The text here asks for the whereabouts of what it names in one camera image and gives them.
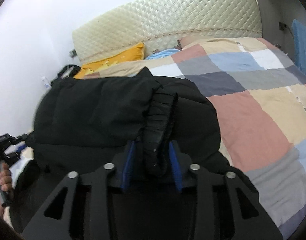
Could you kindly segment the person's left hand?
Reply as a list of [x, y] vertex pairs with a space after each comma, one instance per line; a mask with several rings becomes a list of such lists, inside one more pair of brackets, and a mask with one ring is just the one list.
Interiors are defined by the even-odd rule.
[[[2, 171], [0, 171], [0, 186], [1, 190], [7, 192], [10, 198], [13, 198], [13, 187], [12, 187], [12, 177], [11, 171], [7, 163], [2, 163]], [[0, 216], [3, 216], [5, 208], [2, 207], [0, 202]]]

